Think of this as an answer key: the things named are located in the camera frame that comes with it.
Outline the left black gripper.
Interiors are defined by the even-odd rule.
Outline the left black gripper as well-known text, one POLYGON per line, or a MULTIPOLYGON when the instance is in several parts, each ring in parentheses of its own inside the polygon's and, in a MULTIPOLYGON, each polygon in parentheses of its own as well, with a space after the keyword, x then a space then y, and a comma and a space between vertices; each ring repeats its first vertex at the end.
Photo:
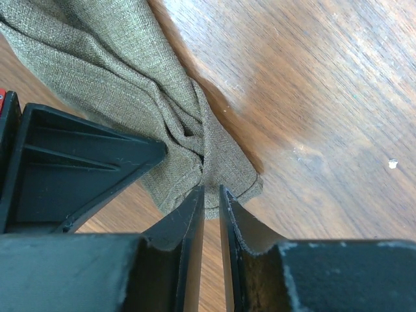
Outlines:
POLYGON ((1 89, 1 232, 73 232, 166 155, 127 135, 45 105, 21 109, 1 89))

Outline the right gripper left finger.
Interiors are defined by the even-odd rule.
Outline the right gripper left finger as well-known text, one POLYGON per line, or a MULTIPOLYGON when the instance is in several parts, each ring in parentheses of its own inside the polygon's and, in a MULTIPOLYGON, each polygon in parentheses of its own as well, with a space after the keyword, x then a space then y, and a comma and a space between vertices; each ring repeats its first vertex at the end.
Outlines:
POLYGON ((143 233, 1 236, 2 311, 197 311, 204 189, 143 233))

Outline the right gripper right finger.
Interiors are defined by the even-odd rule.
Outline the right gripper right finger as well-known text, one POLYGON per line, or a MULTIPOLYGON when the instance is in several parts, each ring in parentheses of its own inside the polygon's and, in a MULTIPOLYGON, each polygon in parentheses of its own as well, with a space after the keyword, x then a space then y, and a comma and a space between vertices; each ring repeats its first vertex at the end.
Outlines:
POLYGON ((291 240, 220 187, 228 311, 414 311, 410 240, 291 240))

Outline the brown cloth napkin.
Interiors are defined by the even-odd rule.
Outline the brown cloth napkin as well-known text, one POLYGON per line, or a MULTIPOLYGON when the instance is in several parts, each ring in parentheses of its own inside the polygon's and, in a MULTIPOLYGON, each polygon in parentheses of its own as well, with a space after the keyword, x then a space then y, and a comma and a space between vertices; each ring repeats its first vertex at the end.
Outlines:
POLYGON ((1 33, 21 63, 63 103, 92 121, 163 141, 168 154, 142 177, 168 214, 197 185, 205 216, 219 187, 239 202, 263 182, 213 114, 146 1, 2 1, 1 33))

